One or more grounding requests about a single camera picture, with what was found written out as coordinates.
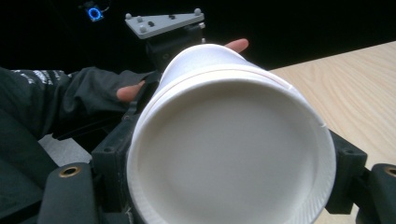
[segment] table surface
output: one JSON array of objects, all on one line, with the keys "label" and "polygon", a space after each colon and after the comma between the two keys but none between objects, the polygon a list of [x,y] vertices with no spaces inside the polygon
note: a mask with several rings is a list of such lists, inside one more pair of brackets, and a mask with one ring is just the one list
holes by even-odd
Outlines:
[{"label": "table surface", "polygon": [[[396,41],[298,63],[271,73],[299,90],[328,127],[368,154],[366,168],[396,165]],[[316,224],[356,223],[324,210]]]}]

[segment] person's arm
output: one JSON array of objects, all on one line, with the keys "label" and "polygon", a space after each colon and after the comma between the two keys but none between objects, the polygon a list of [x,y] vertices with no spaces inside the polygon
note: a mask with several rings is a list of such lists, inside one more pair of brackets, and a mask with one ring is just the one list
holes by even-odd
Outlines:
[{"label": "person's arm", "polygon": [[117,90],[136,87],[147,75],[115,74],[95,67],[72,74],[0,68],[0,107],[40,139],[60,122],[126,111],[128,103],[117,97]]}]

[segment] finger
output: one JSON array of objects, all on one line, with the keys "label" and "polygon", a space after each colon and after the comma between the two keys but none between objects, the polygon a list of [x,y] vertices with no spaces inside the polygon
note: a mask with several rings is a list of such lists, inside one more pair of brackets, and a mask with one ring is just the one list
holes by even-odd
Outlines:
[{"label": "finger", "polygon": [[237,39],[237,40],[232,41],[224,46],[236,51],[237,53],[240,53],[248,48],[248,40],[245,38]]},{"label": "finger", "polygon": [[143,84],[145,84],[144,80],[139,82],[139,84],[137,85],[122,87],[118,89],[117,98],[119,98],[119,100],[122,102],[131,103],[136,95],[139,93],[140,88],[142,88]]}]

